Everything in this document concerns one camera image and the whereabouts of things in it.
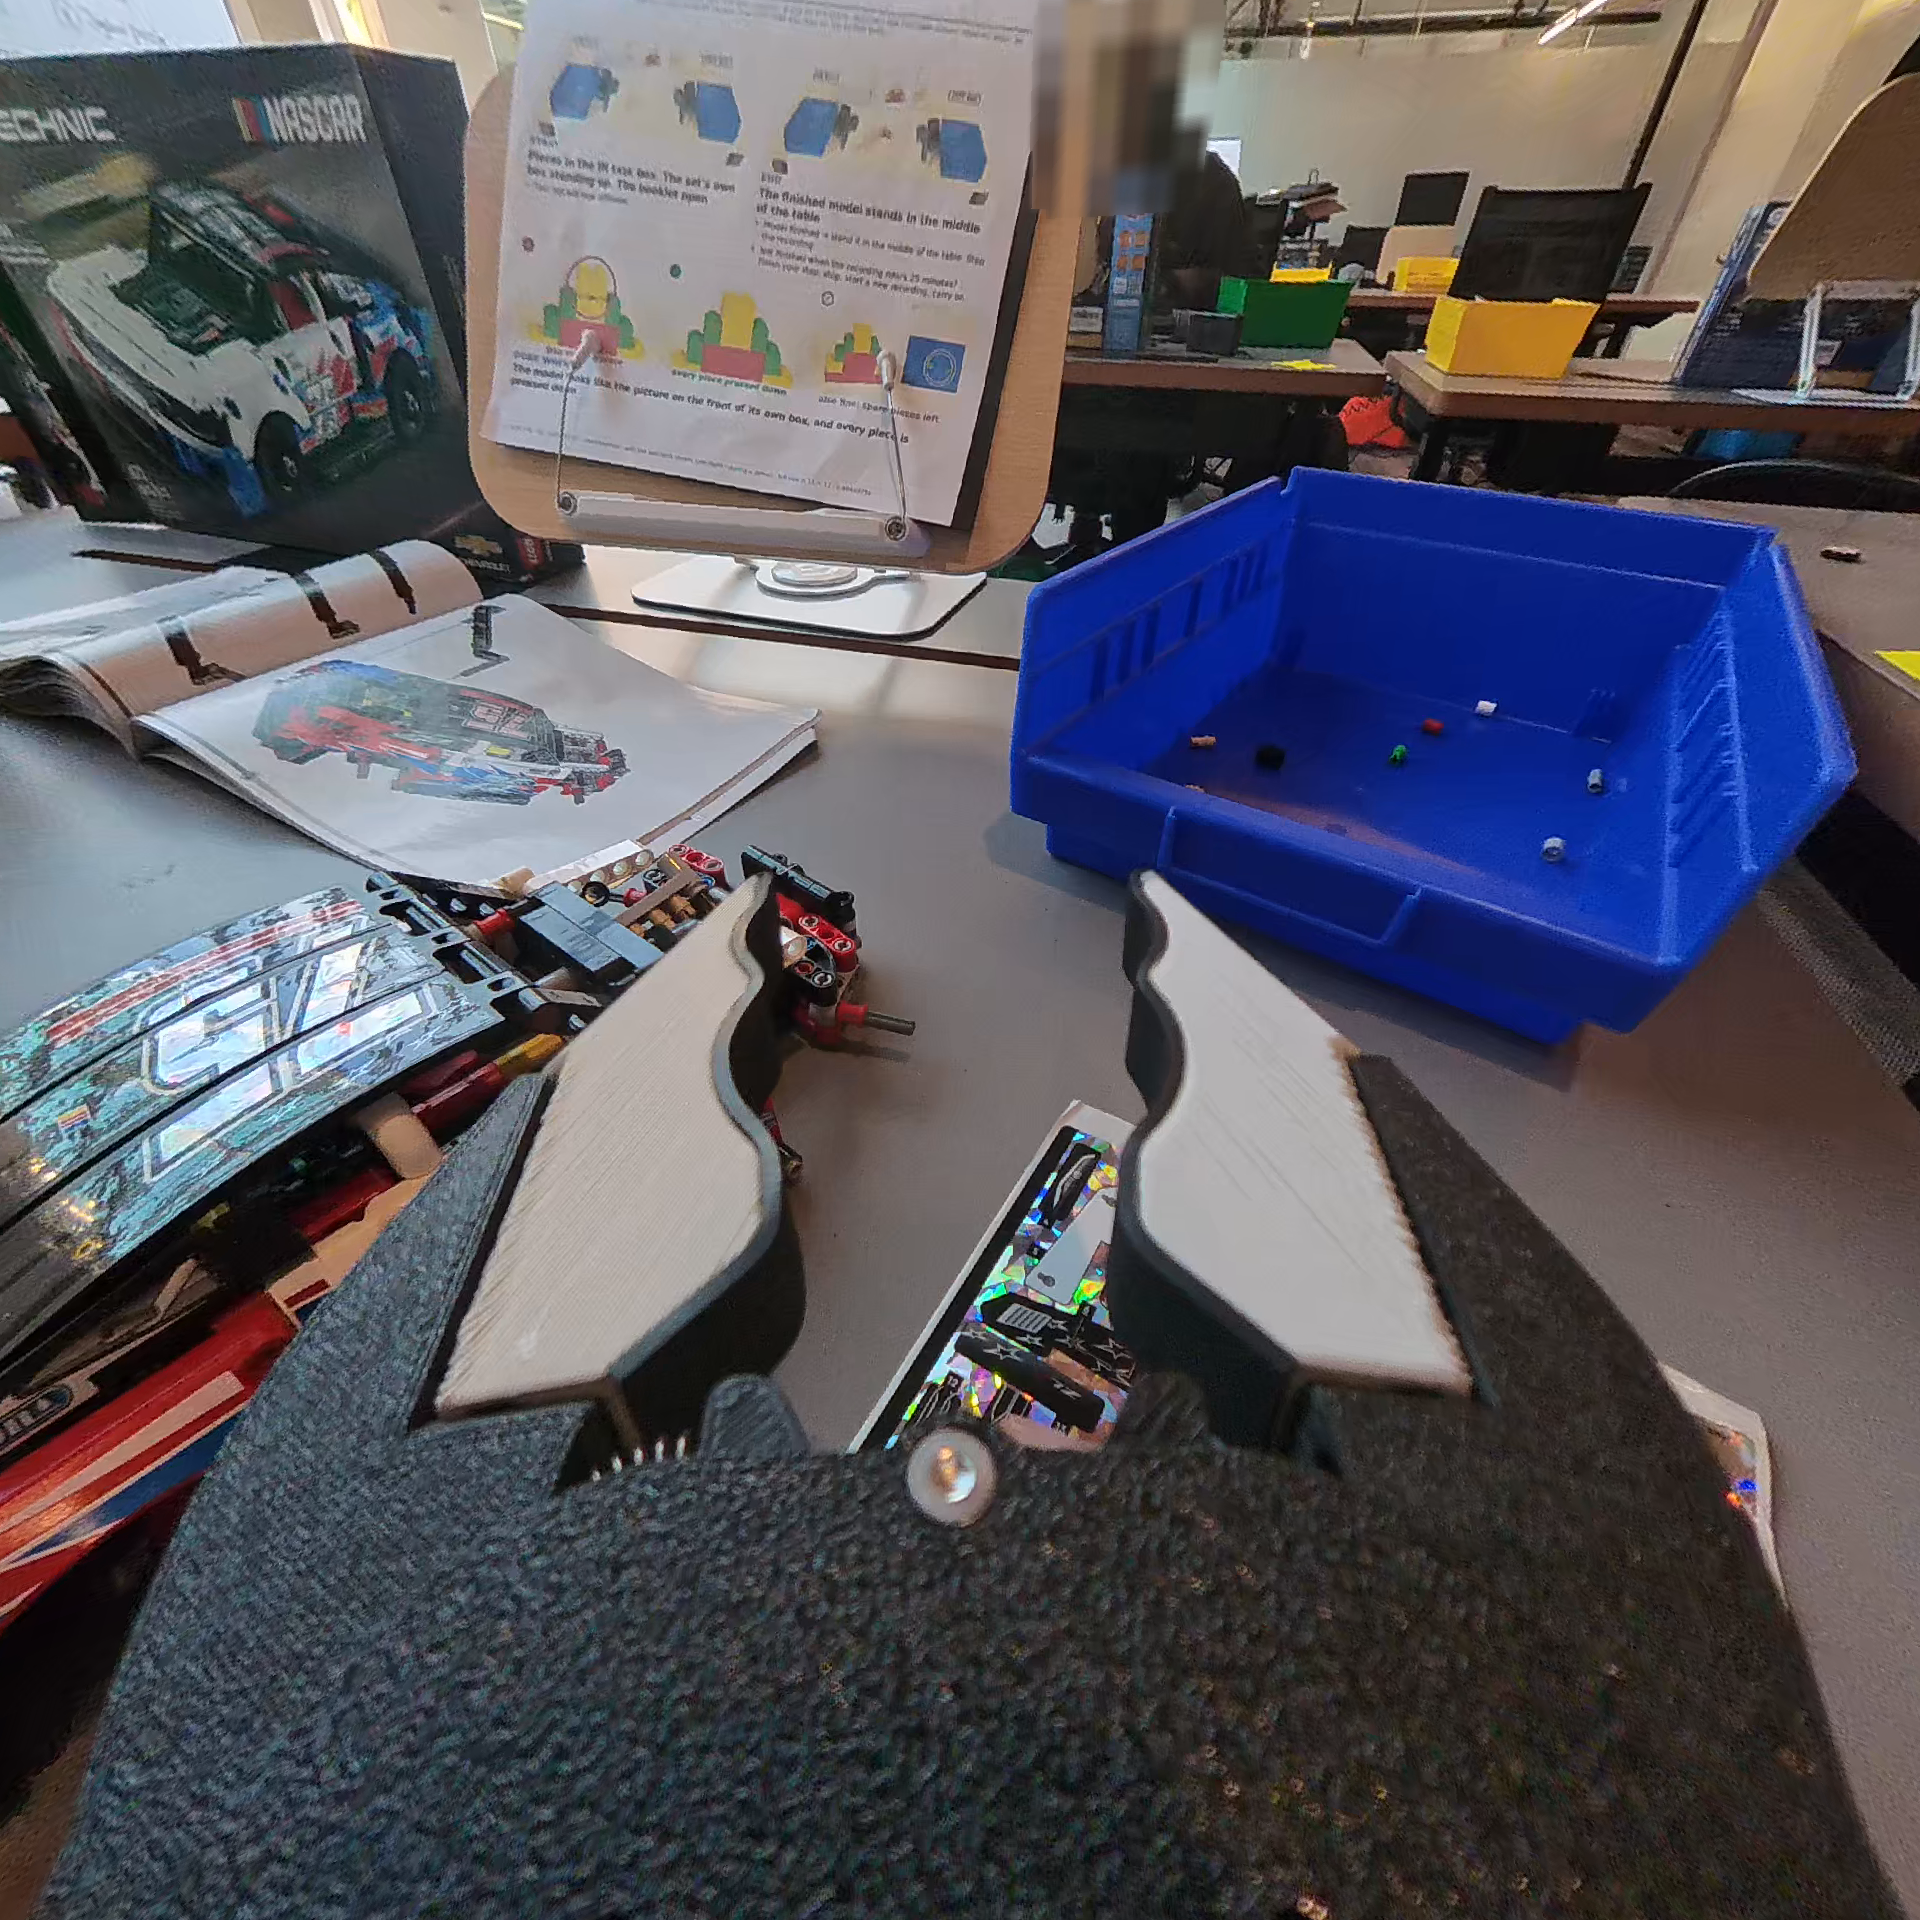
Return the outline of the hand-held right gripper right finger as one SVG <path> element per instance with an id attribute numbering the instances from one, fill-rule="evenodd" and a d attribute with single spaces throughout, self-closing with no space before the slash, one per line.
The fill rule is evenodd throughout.
<path id="1" fill-rule="evenodd" d="M 1319 1394 L 1474 1405 L 1472 1344 L 1361 1091 L 1361 1050 L 1168 877 L 1129 877 L 1112 1319 L 1227 1448 L 1296 1448 Z"/>

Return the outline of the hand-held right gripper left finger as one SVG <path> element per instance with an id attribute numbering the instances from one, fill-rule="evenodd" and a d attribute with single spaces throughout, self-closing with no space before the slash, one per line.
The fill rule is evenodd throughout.
<path id="1" fill-rule="evenodd" d="M 763 1117 L 780 958 L 772 883 L 748 879 L 436 1181 L 436 1423 L 697 1426 L 792 1348 L 804 1267 Z"/>

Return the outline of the red blue black brick car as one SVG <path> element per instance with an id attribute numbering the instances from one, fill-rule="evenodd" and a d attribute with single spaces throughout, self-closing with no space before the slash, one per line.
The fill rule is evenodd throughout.
<path id="1" fill-rule="evenodd" d="M 729 879 L 691 845 L 510 896 L 372 872 L 6 1036 L 6 1627 L 177 1525 L 372 1236 Z"/>

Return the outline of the instruction booklet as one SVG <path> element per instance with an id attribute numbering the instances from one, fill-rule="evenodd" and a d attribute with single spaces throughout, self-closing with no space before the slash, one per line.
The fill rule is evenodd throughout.
<path id="1" fill-rule="evenodd" d="M 70 716 L 343 858 L 494 892 L 707 828 L 818 714 L 691 685 L 407 540 L 6 614 L 6 707 Z"/>

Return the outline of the grey desk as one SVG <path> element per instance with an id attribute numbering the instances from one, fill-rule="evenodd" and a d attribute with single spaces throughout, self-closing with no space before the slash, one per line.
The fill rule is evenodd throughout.
<path id="1" fill-rule="evenodd" d="M 584 628 L 674 678 L 822 716 L 816 757 L 712 844 L 857 896 L 898 1054 L 810 1052 L 807 1323 L 783 1379 L 847 1442 L 1073 1100 L 1138 1115 L 1123 888 L 1009 808 L 1011 664 L 638 621 Z M 6 716 L 6 1024 L 226 915 L 334 883 L 323 848 L 105 733 Z M 1536 1046 L 1315 955 L 1249 949 L 1390 1056 L 1610 1291 L 1657 1359 L 1754 1407 L 1774 1539 L 1841 1754 L 1916 1877 L 1916 1107 L 1751 904 L 1636 1030 Z"/>

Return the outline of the wooden office desk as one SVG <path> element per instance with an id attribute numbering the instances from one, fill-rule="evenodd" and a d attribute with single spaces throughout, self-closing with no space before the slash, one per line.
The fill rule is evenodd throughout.
<path id="1" fill-rule="evenodd" d="M 1202 392 L 1291 400 L 1348 400 L 1385 392 L 1385 366 L 1353 341 L 1328 348 L 1202 356 L 1193 351 L 1068 351 L 1068 391 Z"/>
<path id="2" fill-rule="evenodd" d="M 1423 351 L 1392 351 L 1384 378 L 1431 420 L 1526 424 L 1651 424 L 1662 430 L 1755 430 L 1770 435 L 1855 435 L 1874 442 L 1916 437 L 1919 405 L 1839 391 L 1686 389 L 1648 378 L 1654 364 L 1580 358 L 1558 379 L 1459 375 Z"/>

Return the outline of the holographic sticker sheet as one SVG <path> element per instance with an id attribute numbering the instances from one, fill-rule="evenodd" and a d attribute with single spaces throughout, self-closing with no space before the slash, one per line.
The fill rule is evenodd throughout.
<path id="1" fill-rule="evenodd" d="M 1588 1685 L 1674 1687 L 1689 1716 L 1722 1669 L 1729 1715 L 1808 1685 L 1799 1618 L 1705 1435 L 1593 1276 L 1402 1067 L 1356 1063 L 1362 1125 L 1409 1222 L 1466 1398 L 1296 1380 L 1282 1421 L 1319 1453 L 1215 1434 L 1211 1383 L 1121 1344 L 1102 1251 L 1146 1234 L 1124 1171 L 1162 1144 L 1064 1114 L 975 1263 L 929 1319 L 852 1446 L 792 1459 L 776 1516 L 726 1492 L 748 1547 L 790 1552 L 772 1611 L 803 1662 L 875 1683 L 894 1651 L 935 1690 L 966 1669 L 1032 1685 L 1091 1674 L 1124 1701 L 1250 1701 L 1412 1685 L 1416 1718 L 1544 1687 L 1586 1726 Z"/>

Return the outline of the blue plastic bin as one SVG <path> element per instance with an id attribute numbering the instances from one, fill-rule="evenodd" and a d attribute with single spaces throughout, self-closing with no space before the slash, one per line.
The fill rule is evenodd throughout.
<path id="1" fill-rule="evenodd" d="M 1024 604 L 1011 807 L 1054 858 L 1538 1042 L 1640 1027 L 1855 778 L 1755 524 L 1299 468 Z"/>

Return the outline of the green plastic bin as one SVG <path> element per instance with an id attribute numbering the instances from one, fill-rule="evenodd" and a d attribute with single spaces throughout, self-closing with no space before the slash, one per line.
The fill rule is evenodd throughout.
<path id="1" fill-rule="evenodd" d="M 1353 286 L 1344 279 L 1247 279 L 1224 274 L 1216 314 L 1238 319 L 1239 351 L 1306 349 L 1332 344 Z"/>

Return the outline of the wooden document board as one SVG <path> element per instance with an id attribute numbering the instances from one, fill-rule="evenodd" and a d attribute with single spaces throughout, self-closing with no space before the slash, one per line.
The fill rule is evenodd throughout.
<path id="1" fill-rule="evenodd" d="M 1041 4 L 1032 158 L 1016 253 L 1000 307 L 991 389 L 976 422 L 967 487 L 953 524 L 929 528 L 929 566 L 984 572 L 1011 557 L 1033 531 L 1049 478 L 1049 454 L 1066 371 L 1068 280 L 1074 240 L 1066 218 L 1041 206 L 1039 138 L 1046 28 L 1062 23 Z M 472 111 L 466 138 L 466 253 L 472 292 L 468 445 L 487 503 L 522 531 L 579 540 L 559 509 L 560 484 L 634 496 L 710 500 L 740 507 L 822 507 L 793 496 L 710 487 L 612 463 L 506 447 L 490 439 L 487 413 L 497 364 L 497 261 L 500 194 L 510 144 L 512 72 L 490 85 Z"/>
<path id="2" fill-rule="evenodd" d="M 1919 76 L 1883 85 L 1832 144 L 1750 276 L 1760 301 L 1919 283 Z"/>

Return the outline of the printed instruction sheet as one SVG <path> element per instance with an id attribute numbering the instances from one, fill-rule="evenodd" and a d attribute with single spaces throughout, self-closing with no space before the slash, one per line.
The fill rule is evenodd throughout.
<path id="1" fill-rule="evenodd" d="M 1024 2 L 529 4 L 487 437 L 953 524 L 1039 28 Z"/>

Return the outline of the black toy set box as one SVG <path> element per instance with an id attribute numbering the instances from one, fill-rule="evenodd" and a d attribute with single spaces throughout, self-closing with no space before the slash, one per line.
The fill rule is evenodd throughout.
<path id="1" fill-rule="evenodd" d="M 455 62 L 351 42 L 18 58 L 6 291 L 105 454 L 110 519 L 484 584 L 577 543 L 474 478 Z"/>

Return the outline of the clear brochure holder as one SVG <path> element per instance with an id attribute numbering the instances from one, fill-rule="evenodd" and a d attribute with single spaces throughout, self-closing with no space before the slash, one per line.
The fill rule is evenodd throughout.
<path id="1" fill-rule="evenodd" d="M 1743 218 L 1720 262 L 1711 295 L 1695 314 L 1689 334 L 1671 364 L 1679 389 L 1784 392 L 1799 383 L 1806 334 L 1806 300 L 1760 300 L 1750 274 L 1764 242 L 1785 219 L 1790 204 L 1755 204 Z M 1874 396 L 1904 383 L 1914 301 L 1907 296 L 1841 296 L 1826 292 L 1815 317 L 1815 382 L 1863 378 Z"/>

